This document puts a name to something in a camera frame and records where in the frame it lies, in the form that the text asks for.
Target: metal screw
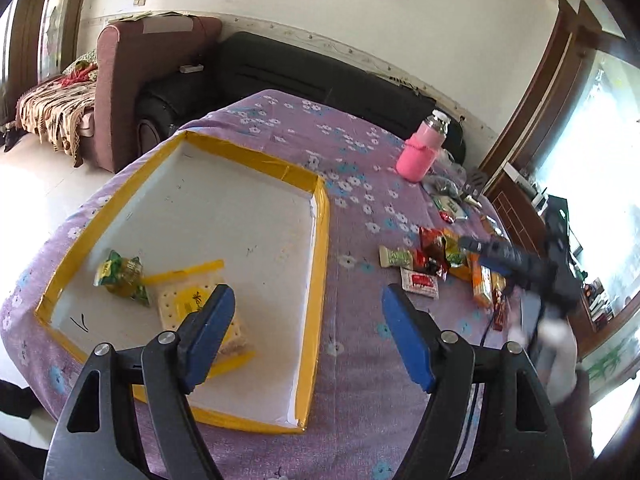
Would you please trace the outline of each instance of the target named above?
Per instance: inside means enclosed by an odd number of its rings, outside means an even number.
[[[158,336],[158,342],[161,345],[168,345],[169,343],[173,343],[175,341],[175,333],[174,332],[162,332]]]
[[[458,334],[452,332],[451,330],[445,330],[442,334],[440,334],[440,337],[445,343],[449,343],[450,345],[458,342]]]
[[[95,347],[94,354],[96,355],[105,355],[109,353],[111,347],[108,343],[100,343],[97,347]]]
[[[522,352],[522,346],[520,346],[520,343],[516,343],[515,341],[509,341],[507,343],[507,350],[512,354],[519,354]]]

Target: black leather sofa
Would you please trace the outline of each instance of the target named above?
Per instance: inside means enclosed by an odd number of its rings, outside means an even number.
[[[248,32],[237,32],[197,60],[202,72],[174,73],[148,83],[136,101],[142,153],[182,124],[262,90],[275,89],[337,108],[407,139],[437,108],[415,94],[331,57]],[[459,122],[452,118],[444,143],[465,159]]]

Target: purple floral tablecloth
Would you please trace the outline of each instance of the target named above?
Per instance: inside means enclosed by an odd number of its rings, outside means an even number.
[[[354,116],[277,91],[248,97],[183,129],[319,173],[332,208],[321,351],[308,429],[274,436],[200,425],[221,473],[238,480],[390,479],[414,436],[427,396],[410,381],[382,315],[382,289],[399,281],[399,271],[380,268],[378,247],[417,247],[418,226],[445,227],[420,186],[394,170],[402,140]],[[53,416],[60,414],[82,365],[50,338],[33,311],[75,239],[152,153],[115,175],[58,228],[2,305],[0,333],[6,349]],[[485,212],[497,218],[482,200]],[[477,214],[454,230],[486,238]],[[411,299],[441,329],[479,343],[488,319],[476,307],[468,283],[450,277],[440,282],[439,300],[413,294]],[[505,340],[506,332],[490,330],[486,345],[499,348]],[[150,467],[162,474],[148,410],[140,402],[136,409]],[[477,423],[476,413],[473,425]]]

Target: pillow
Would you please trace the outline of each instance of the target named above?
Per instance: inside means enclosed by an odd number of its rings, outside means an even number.
[[[87,52],[85,54],[82,54],[82,56],[80,56],[78,59],[76,59],[72,64],[70,64],[68,67],[66,67],[62,71],[63,75],[71,74],[73,72],[73,70],[74,70],[74,68],[76,66],[76,63],[78,61],[87,61],[88,63],[98,64],[98,57],[97,57],[97,53],[96,53],[95,49],[93,49],[93,50],[91,50],[91,51],[89,51],[89,52]]]

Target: tray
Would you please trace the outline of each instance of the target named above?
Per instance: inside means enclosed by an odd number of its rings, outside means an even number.
[[[164,143],[97,213],[54,273],[38,320],[84,362],[161,332],[146,308],[94,287],[108,249],[140,256],[146,275],[223,259],[222,282],[256,357],[188,397],[196,420],[297,433],[310,409],[324,300],[329,206],[309,170],[226,140],[182,132]],[[144,400],[144,389],[134,388]]]

